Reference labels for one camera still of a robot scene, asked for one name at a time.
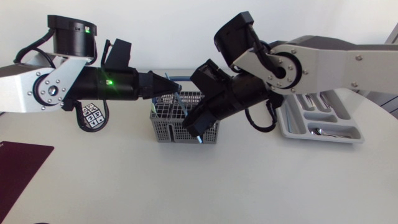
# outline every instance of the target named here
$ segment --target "gray plastic basket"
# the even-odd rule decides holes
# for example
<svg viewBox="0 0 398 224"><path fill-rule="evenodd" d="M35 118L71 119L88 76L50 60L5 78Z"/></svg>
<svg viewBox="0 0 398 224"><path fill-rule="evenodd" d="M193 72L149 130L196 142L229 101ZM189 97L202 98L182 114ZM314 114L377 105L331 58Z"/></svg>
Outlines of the gray plastic basket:
<svg viewBox="0 0 398 224"><path fill-rule="evenodd" d="M181 91L180 97L189 113L205 96L199 91ZM182 127L185 115L174 94L153 98L152 102L156 113L151 110L150 120L158 142L199 143ZM219 127L217 121L201 136L204 144L216 144Z"/></svg>

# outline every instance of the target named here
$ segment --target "black cable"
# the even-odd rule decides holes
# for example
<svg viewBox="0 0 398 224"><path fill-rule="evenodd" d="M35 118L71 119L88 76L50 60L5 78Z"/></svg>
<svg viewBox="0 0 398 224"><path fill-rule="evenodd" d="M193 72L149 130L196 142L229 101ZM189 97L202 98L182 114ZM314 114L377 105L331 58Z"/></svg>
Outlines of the black cable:
<svg viewBox="0 0 398 224"><path fill-rule="evenodd" d="M245 109L245 110L244 110L244 114L246 115L246 117L247 117L247 119L248 119L250 125L253 126L256 130L258 130L258 131L260 131L260 132L263 132L263 133L268 133L268 132L274 130L274 128L276 127L276 122L278 122L277 117L276 117L275 109L272 108L272 105L271 105L271 103L270 103L269 100L267 101L266 105L267 105L268 112L269 112L269 114L270 114L271 117L272 117L272 125L270 125L270 126L268 126L268 127L259 127L259 126L257 126L257 125L254 123L254 121L253 121L253 119L251 118L251 116L250 116L249 109Z"/></svg>
<svg viewBox="0 0 398 224"><path fill-rule="evenodd" d="M49 29L49 31L39 40L36 40L33 44L30 44L29 46L21 49L17 56L14 59L14 63L20 63L22 58L31 50L36 49L38 46L44 44L46 41L48 41L55 33L54 29Z"/></svg>
<svg viewBox="0 0 398 224"><path fill-rule="evenodd" d="M106 100L103 100L103 101L104 101L105 119L104 119L104 123L98 128L89 128L86 125L85 118L83 116L83 109L81 107L81 103L77 100L75 100L73 102L73 106L76 109L77 124L79 125L80 129L82 129L83 131L89 132L89 133L94 133L94 132L100 131L101 129L103 129L106 126L106 124L108 123L108 120L109 120L109 108L108 108L108 104L106 103Z"/></svg>
<svg viewBox="0 0 398 224"><path fill-rule="evenodd" d="M233 72L236 72L236 73L241 73L241 72L242 72L240 68L235 68L235 66L232 66L232 67L231 67L231 70L232 70Z"/></svg>
<svg viewBox="0 0 398 224"><path fill-rule="evenodd" d="M32 50L37 51L38 53L40 53L41 55L43 55L43 57L45 57L45 59L49 62L50 66L51 66L52 68L55 68L55 65L54 65L54 63L52 62L50 56L49 56L48 54L46 54L43 50L38 49L38 48L35 48L35 49L32 49Z"/></svg>
<svg viewBox="0 0 398 224"><path fill-rule="evenodd" d="M92 65L97 60L97 44L95 42L95 39L94 39L94 48L95 48L94 49L94 58L90 62L87 62L86 65Z"/></svg>
<svg viewBox="0 0 398 224"><path fill-rule="evenodd" d="M271 47L264 41L260 42L259 37L257 36L256 32L253 29L252 25L248 25L250 34L252 35L254 39L253 47L254 47L254 53L256 53L257 58L261 62L262 66L264 66L266 69L268 69L270 72L272 72L276 77L280 77L279 71L277 67L271 62L269 57L266 55L264 51L264 46L268 49L268 51L271 50Z"/></svg>

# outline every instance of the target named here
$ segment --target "cutlery tray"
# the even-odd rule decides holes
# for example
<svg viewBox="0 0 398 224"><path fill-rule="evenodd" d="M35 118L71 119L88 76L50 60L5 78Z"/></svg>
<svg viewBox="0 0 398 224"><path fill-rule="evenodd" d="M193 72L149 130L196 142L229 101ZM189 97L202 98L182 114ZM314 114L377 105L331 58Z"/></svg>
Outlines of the cutlery tray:
<svg viewBox="0 0 398 224"><path fill-rule="evenodd" d="M287 138L362 143L363 135L334 90L287 95L276 109L282 135ZM343 137L320 135L324 133Z"/></svg>

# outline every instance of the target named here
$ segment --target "dark red mat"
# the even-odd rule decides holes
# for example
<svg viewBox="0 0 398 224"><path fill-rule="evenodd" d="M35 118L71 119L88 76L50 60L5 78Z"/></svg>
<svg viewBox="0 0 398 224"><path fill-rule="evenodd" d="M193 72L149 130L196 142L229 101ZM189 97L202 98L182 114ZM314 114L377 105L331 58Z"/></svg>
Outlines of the dark red mat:
<svg viewBox="0 0 398 224"><path fill-rule="evenodd" d="M0 142L0 223L53 149L52 146Z"/></svg>

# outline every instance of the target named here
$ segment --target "white wall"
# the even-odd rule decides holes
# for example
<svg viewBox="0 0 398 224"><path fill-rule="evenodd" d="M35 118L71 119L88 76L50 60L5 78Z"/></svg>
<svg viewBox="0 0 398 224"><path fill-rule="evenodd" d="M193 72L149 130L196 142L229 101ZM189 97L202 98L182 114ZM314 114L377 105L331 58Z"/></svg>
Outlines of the white wall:
<svg viewBox="0 0 398 224"><path fill-rule="evenodd" d="M381 44L398 22L397 10L396 0L0 0L0 66L46 33L47 14L96 24L100 55L106 39L132 42L130 66L144 69L196 68L208 58L225 67L213 36L241 11L251 13L267 42L311 34ZM51 52L52 41L42 48Z"/></svg>

